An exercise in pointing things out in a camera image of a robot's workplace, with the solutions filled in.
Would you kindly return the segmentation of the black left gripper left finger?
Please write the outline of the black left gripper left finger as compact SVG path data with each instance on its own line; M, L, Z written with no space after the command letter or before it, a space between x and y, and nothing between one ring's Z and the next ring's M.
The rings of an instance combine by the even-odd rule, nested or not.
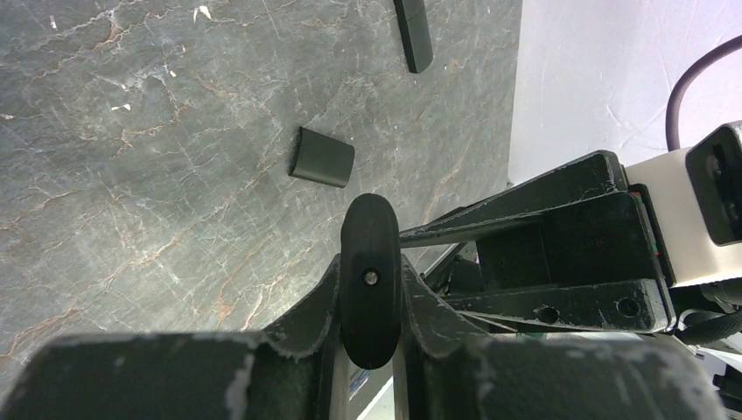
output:
M333 260L260 331L87 334L43 346L4 419L339 419L342 345Z

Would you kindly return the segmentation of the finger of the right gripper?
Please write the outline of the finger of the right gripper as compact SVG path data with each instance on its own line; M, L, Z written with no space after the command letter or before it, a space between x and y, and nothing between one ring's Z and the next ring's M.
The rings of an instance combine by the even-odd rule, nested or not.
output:
M486 320L574 331L663 333L673 325L667 293L652 279L484 291L446 303Z
M404 249L472 242L557 209L628 190L617 155L598 150L470 206L400 233Z

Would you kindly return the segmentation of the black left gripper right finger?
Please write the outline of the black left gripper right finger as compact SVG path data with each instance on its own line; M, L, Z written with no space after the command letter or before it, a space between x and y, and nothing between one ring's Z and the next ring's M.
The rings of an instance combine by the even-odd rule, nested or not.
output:
M723 419L704 371L644 340L496 337L401 263L399 419Z

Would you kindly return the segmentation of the slim black remote control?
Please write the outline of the slim black remote control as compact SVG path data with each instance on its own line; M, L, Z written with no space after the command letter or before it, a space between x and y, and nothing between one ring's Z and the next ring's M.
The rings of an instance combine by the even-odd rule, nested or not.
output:
M394 0L402 46L409 71L421 74L433 60L424 0Z

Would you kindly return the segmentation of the black remote with green button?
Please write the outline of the black remote with green button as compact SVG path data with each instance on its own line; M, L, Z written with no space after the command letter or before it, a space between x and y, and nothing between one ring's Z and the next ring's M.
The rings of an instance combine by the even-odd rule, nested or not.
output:
M384 366L401 333L402 261L399 226L380 195L357 197L340 233L339 314L349 359L363 369Z

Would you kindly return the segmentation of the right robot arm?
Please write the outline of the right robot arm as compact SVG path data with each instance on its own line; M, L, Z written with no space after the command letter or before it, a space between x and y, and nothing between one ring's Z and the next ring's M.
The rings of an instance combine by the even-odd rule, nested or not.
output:
M414 285L398 414L741 415L741 176L728 153L599 150L401 234L472 248Z

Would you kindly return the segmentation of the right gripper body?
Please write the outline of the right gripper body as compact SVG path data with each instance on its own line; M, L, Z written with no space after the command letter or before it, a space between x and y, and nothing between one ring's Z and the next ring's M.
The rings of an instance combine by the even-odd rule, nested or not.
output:
M455 290L451 296L652 279L672 305L650 230L641 198L630 192L557 209L529 224L477 240L481 285L466 292ZM673 325L667 331L677 321L672 308ZM486 321L519 333L587 332Z

